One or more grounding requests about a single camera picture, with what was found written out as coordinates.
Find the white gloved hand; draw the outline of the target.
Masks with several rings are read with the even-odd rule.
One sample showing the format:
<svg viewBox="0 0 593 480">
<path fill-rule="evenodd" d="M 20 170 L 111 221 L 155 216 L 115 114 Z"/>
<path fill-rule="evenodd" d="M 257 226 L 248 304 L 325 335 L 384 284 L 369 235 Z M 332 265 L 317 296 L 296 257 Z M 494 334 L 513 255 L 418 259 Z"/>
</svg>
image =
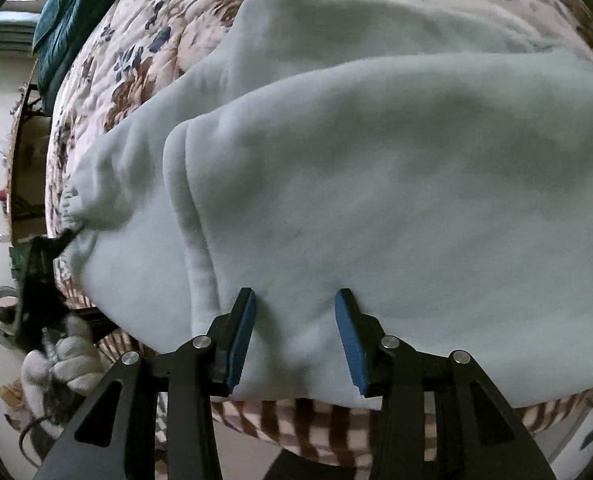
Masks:
<svg viewBox="0 0 593 480">
<path fill-rule="evenodd" d="M 65 386 L 67 392 L 86 398 L 106 374 L 89 325 L 70 314 L 64 320 L 64 329 L 65 335 L 54 344 L 55 359 L 33 350 L 22 364 L 22 391 L 36 419 L 46 415 L 47 394 L 54 386 Z"/>
</svg>

